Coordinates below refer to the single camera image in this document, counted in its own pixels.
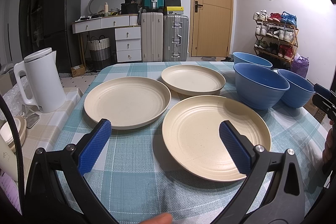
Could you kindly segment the left hand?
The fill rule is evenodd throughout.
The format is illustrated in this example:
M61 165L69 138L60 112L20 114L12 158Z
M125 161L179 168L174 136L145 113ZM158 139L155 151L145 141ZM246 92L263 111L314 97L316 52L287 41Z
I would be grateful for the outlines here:
M173 216L170 213L162 213L139 224L172 224Z

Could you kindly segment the right hand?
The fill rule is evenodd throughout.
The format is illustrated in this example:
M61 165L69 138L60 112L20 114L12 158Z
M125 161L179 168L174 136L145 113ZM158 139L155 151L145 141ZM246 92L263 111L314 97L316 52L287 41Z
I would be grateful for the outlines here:
M325 148L322 152L323 163L328 163L333 156L333 129L329 129L329 132L325 141Z

